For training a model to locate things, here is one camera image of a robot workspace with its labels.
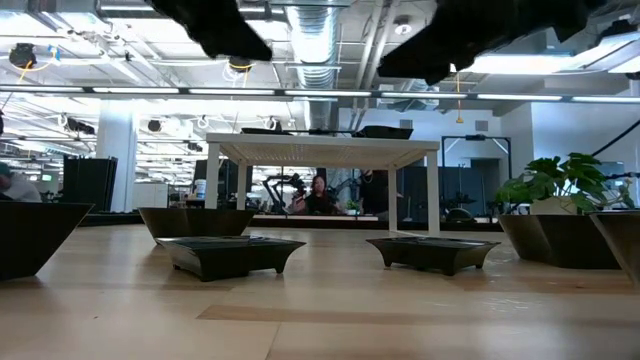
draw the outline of ceiling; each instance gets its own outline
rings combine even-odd
[[[117,8],[113,4],[124,4],[125,7],[111,11],[61,11],[54,15],[3,8],[4,3],[0,1],[1,84],[250,88],[295,88],[300,84],[297,69],[301,64],[292,48],[290,27],[285,22],[249,21],[273,48],[274,61],[255,63],[245,76],[229,71],[226,59],[207,58],[200,46],[191,41],[184,29],[173,21],[151,11],[138,11],[137,8],[126,10],[126,6],[132,4],[138,8],[143,6],[142,1],[102,1],[103,6],[110,4],[112,9]],[[243,2],[241,8],[243,6],[256,8],[256,2]],[[429,0],[399,1],[394,18],[388,18],[389,10],[385,7],[377,24],[372,21],[375,6],[379,6],[378,1],[356,0],[340,11],[336,44],[338,55],[331,64],[338,69],[335,81],[338,89],[356,88],[367,35],[371,32],[375,35],[377,30],[378,37],[373,47],[375,49],[376,44],[380,43],[384,55],[424,27],[433,16],[436,3]],[[636,6],[636,0],[612,2],[592,19],[584,32],[565,44],[559,44],[549,30],[519,40],[499,49],[497,53],[565,54],[567,57],[579,55],[596,45],[598,34],[613,20],[627,16],[634,21]],[[390,31],[386,42],[382,42],[380,33],[385,24],[402,15],[408,16],[411,32],[398,35]],[[9,52],[16,43],[35,45],[37,71],[23,73],[8,61]],[[59,60],[51,53],[52,47],[58,49]],[[371,65],[375,60],[372,56],[366,64]],[[386,85],[398,89],[406,84],[407,81],[403,79],[376,76],[372,88]],[[462,92],[617,94],[628,87],[628,81],[624,74],[570,69],[563,75],[463,72],[458,77],[447,78],[438,86],[441,91],[459,89]],[[85,122],[96,130],[98,127],[99,99],[2,93],[0,101],[0,104],[6,102],[4,112],[7,114],[7,133],[36,137],[75,137],[75,134],[66,132],[60,126],[62,113]],[[305,129],[308,126],[305,121],[305,104],[300,101],[137,101],[137,116],[141,121],[140,138],[147,140],[139,146],[138,152],[142,156],[139,158],[146,161],[146,155],[149,160],[162,161],[162,166],[170,168],[171,172],[183,174],[193,167],[189,157],[202,158],[202,153],[188,150],[186,144],[158,143],[155,140],[189,138],[197,141],[203,139],[206,132],[238,132],[244,126],[269,127],[272,119],[280,121],[285,129],[290,130]],[[457,101],[441,101],[436,110],[447,111],[457,106]],[[465,101],[462,104],[465,109],[486,109],[498,113],[503,106],[503,103],[492,101]],[[150,132],[147,129],[149,120],[161,120],[167,123],[167,127],[161,132]],[[90,156],[95,151],[95,140],[88,136],[86,138],[83,142],[5,142],[4,153],[6,156],[24,157],[33,153],[42,154],[45,151],[41,150],[46,150],[58,155],[68,153]],[[175,160],[178,155],[182,159],[179,162]],[[153,173],[145,170],[150,168],[149,164],[141,165],[138,170],[142,177]]]

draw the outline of woman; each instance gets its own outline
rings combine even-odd
[[[339,212],[338,207],[331,203],[327,194],[327,187],[324,179],[320,175],[316,175],[311,182],[311,194],[304,199],[306,212],[310,215],[331,215]]]

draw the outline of silver duct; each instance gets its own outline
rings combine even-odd
[[[339,9],[320,6],[286,8],[291,24],[291,46],[296,60],[306,64],[332,64],[337,58]],[[336,70],[297,69],[300,86],[305,89],[333,89]],[[311,129],[337,130],[337,117],[331,119],[332,102],[309,101],[305,105],[307,126]]]

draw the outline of person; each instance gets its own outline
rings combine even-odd
[[[311,194],[304,199],[304,209],[298,207],[296,210],[298,212],[306,210],[310,215],[332,215],[340,212],[338,207],[331,203],[326,183],[320,175],[316,175],[311,182]]]
[[[0,200],[42,202],[36,186],[11,172],[9,165],[0,162]]]
[[[360,213],[389,221],[389,177],[386,171],[360,170]]]

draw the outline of potted plant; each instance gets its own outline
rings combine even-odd
[[[567,268],[619,268],[603,236],[582,214],[619,203],[633,207],[633,201],[629,182],[617,193],[606,188],[599,164],[578,153],[562,163],[560,157],[537,159],[498,190],[496,201],[510,207],[499,216],[500,225],[521,258]],[[530,215],[510,215],[524,203],[531,205]]]
[[[347,201],[347,215],[356,216],[358,215],[359,210],[360,205],[357,202],[353,200]]]

